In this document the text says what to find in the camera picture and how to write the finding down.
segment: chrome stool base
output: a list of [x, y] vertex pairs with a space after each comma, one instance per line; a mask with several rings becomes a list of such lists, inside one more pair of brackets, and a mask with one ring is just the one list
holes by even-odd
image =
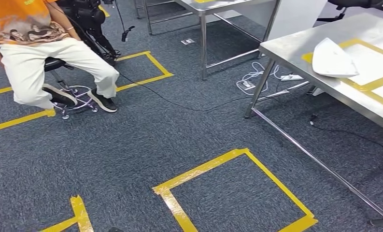
[[64, 107], [58, 103], [54, 103], [53, 106], [62, 111], [62, 119], [68, 119], [70, 117], [69, 114], [67, 113], [68, 111], [78, 110], [86, 106], [91, 108], [93, 113], [96, 113], [98, 111], [98, 109], [91, 104], [92, 99], [86, 94], [88, 91], [91, 90], [91, 88], [86, 86], [70, 86], [69, 87], [67, 85], [63, 86], [63, 84], [64, 82], [61, 83], [61, 86], [63, 88], [61, 88], [60, 91], [67, 92], [70, 95], [74, 96], [77, 99], [78, 104], [74, 107]]

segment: black stool seat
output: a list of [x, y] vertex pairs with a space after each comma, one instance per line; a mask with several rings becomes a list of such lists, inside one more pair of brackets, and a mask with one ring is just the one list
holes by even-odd
[[66, 62], [64, 62], [61, 59], [53, 58], [53, 57], [48, 57], [45, 60], [45, 72], [52, 71], [54, 69], [58, 69], [65, 65]]

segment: white pants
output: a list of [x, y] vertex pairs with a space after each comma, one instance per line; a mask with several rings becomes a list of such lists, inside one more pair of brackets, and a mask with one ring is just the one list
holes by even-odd
[[111, 98], [116, 96], [115, 82], [119, 72], [94, 53], [84, 42], [73, 38], [43, 43], [37, 46], [2, 44], [6, 75], [19, 104], [52, 109], [52, 95], [43, 91], [44, 64], [47, 57], [59, 58], [69, 65], [85, 70], [95, 77], [97, 93]]

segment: black sneaker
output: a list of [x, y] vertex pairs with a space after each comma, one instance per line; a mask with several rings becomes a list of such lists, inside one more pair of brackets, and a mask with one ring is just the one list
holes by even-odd
[[45, 92], [48, 92], [52, 95], [51, 102], [64, 104], [67, 107], [77, 105], [76, 98], [74, 98], [72, 95], [70, 95], [68, 93], [60, 91], [59, 89], [57, 89], [57, 88], [55, 88], [49, 84], [44, 84], [42, 87], [42, 90]]
[[94, 100], [102, 110], [109, 112], [109, 113], [114, 113], [117, 111], [117, 106], [116, 104], [112, 101], [110, 98], [105, 98], [102, 95], [99, 95], [97, 92], [97, 89], [94, 88], [91, 91], [87, 92], [89, 97]]

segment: stool caster wheel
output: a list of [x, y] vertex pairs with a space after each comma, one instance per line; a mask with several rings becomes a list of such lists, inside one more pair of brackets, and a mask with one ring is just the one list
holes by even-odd
[[62, 110], [62, 119], [68, 119], [69, 118], [69, 115], [66, 114], [66, 111]]

